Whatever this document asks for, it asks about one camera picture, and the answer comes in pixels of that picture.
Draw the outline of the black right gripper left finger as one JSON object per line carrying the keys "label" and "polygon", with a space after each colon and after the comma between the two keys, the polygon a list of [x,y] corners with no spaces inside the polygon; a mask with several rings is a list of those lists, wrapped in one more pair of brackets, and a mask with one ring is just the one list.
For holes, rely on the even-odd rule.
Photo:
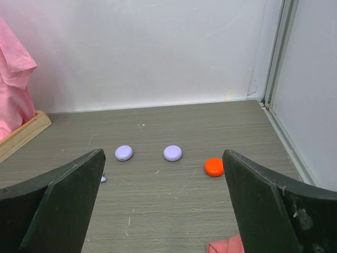
{"label": "black right gripper left finger", "polygon": [[1,252],[81,252],[105,161],[95,149],[1,188]]}

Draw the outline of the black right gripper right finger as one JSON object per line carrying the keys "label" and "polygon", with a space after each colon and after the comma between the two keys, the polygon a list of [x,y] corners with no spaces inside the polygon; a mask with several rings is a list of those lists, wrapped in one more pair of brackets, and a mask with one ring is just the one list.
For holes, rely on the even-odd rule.
{"label": "black right gripper right finger", "polygon": [[336,192],[225,150],[225,178],[245,252],[336,252]]}

